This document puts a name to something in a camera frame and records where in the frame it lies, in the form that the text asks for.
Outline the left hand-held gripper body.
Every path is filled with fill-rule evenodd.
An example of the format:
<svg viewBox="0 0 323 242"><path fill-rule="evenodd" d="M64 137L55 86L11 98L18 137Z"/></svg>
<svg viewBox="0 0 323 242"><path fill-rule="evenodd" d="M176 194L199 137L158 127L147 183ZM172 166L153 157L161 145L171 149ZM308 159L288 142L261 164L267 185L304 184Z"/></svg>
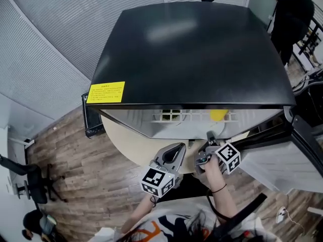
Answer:
<svg viewBox="0 0 323 242"><path fill-rule="evenodd" d="M181 165L182 160L176 161L175 164L162 164L152 160L145 168L146 172L141 179L141 189L155 197L162 198L174 187Z"/></svg>

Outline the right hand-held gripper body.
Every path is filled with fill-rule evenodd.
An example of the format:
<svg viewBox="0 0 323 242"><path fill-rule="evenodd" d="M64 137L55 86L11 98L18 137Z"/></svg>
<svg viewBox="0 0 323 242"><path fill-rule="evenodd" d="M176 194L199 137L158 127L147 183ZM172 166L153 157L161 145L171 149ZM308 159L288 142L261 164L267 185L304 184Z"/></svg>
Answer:
<svg viewBox="0 0 323 242"><path fill-rule="evenodd" d="M219 165L224 167L223 171L226 174L231 174L241 163L240 152L231 143L220 146L206 142L194 156L195 171L198 174L204 173L205 169L202 166L207 164L212 157L219 158Z"/></svg>

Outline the person's right hand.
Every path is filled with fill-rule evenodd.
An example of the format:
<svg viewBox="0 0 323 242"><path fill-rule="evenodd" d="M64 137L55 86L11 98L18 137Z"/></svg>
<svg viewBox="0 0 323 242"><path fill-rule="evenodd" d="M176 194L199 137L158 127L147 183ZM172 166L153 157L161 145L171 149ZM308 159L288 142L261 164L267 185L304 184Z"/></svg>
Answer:
<svg viewBox="0 0 323 242"><path fill-rule="evenodd" d="M217 156L212 156L210 160L204 165L204 169L212 191L218 190L225 185Z"/></svg>

